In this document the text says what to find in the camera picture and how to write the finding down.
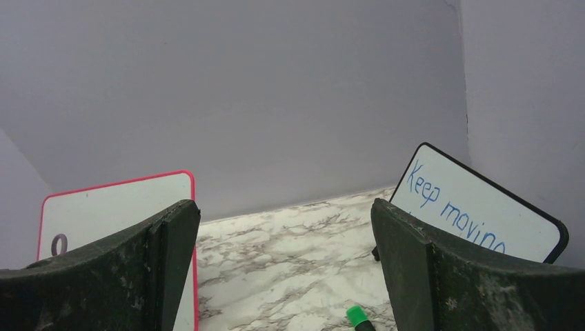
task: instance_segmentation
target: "white marble surface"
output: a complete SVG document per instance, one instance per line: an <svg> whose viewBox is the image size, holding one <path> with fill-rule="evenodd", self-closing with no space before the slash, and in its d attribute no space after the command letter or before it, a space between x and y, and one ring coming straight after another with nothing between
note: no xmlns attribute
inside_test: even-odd
<svg viewBox="0 0 585 331"><path fill-rule="evenodd" d="M349 331L361 305L395 329L370 208L378 190L203 223L197 238L201 331Z"/></svg>

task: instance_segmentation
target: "light purple wall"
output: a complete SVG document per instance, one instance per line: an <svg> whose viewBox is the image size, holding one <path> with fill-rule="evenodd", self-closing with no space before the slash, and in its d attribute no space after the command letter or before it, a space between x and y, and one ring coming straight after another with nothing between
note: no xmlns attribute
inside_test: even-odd
<svg viewBox="0 0 585 331"><path fill-rule="evenodd" d="M473 167L561 219L558 263L585 267L585 1L461 9Z"/></svg>
<svg viewBox="0 0 585 331"><path fill-rule="evenodd" d="M51 191L0 130L0 269L17 269L37 258L41 204Z"/></svg>
<svg viewBox="0 0 585 331"><path fill-rule="evenodd" d="M3 0L0 125L56 191L180 168L204 219L469 162L442 0Z"/></svg>

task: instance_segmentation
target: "black-framed whiteboard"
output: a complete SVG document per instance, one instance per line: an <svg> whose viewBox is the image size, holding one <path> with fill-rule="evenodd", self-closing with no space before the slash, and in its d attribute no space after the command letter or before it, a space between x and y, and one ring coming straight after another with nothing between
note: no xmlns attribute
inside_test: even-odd
<svg viewBox="0 0 585 331"><path fill-rule="evenodd" d="M482 247L552 263L565 225L429 143L410 160L390 202L419 220Z"/></svg>

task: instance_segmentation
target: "whiteboard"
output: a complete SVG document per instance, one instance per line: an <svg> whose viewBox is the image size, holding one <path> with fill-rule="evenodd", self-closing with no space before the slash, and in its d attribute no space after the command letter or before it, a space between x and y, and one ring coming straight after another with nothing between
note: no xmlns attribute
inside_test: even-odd
<svg viewBox="0 0 585 331"><path fill-rule="evenodd" d="M183 199L195 200L195 178L185 170L52 194L41 208L37 260L126 229ZM193 252L174 330L197 331L196 266Z"/></svg>
<svg viewBox="0 0 585 331"><path fill-rule="evenodd" d="M565 226L429 143L410 160L390 202L417 219L482 247L552 263Z"/></svg>

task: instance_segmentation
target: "green marker cap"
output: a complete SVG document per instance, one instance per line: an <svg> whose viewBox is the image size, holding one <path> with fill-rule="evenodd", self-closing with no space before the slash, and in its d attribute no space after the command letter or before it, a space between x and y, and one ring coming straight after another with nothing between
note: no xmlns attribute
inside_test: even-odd
<svg viewBox="0 0 585 331"><path fill-rule="evenodd" d="M358 305L355 305L347 309L346 314L348 316L349 321L351 322L351 326L353 326L354 328L358 324L368 320L366 313Z"/></svg>

